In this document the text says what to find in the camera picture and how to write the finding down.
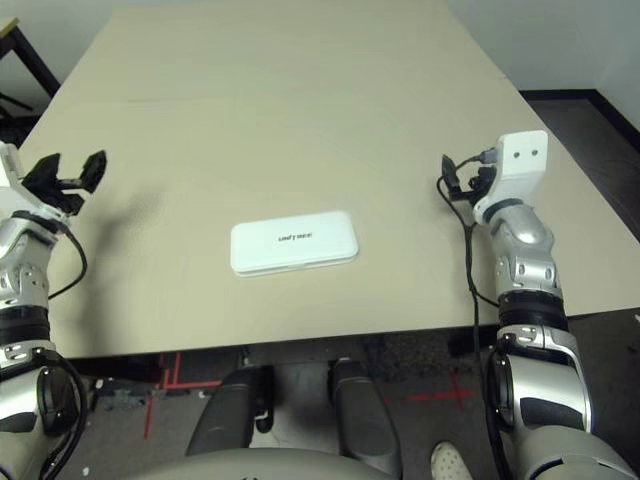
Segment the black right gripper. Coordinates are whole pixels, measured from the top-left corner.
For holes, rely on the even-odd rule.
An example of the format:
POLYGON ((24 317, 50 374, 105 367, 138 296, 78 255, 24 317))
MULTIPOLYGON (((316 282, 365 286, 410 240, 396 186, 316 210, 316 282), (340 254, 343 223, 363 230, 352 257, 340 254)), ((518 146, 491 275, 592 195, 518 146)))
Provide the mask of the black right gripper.
POLYGON ((463 190, 457 175, 457 165, 448 155, 443 154, 441 177, 452 202, 466 201, 469 204, 476 204, 489 192, 496 177, 496 168, 480 167, 477 174, 469 180, 469 189, 463 190))

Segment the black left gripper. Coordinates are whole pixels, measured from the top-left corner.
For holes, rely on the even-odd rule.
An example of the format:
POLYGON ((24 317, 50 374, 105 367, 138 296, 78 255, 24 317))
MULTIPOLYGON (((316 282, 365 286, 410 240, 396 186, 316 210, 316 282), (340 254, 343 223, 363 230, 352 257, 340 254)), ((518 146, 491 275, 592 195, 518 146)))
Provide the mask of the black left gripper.
POLYGON ((104 177, 107 168, 105 150, 91 154, 78 179, 58 180, 61 154, 54 153, 41 158, 22 179, 22 185, 44 203, 53 206, 65 215, 76 216, 84 199, 76 190, 94 193, 104 177))

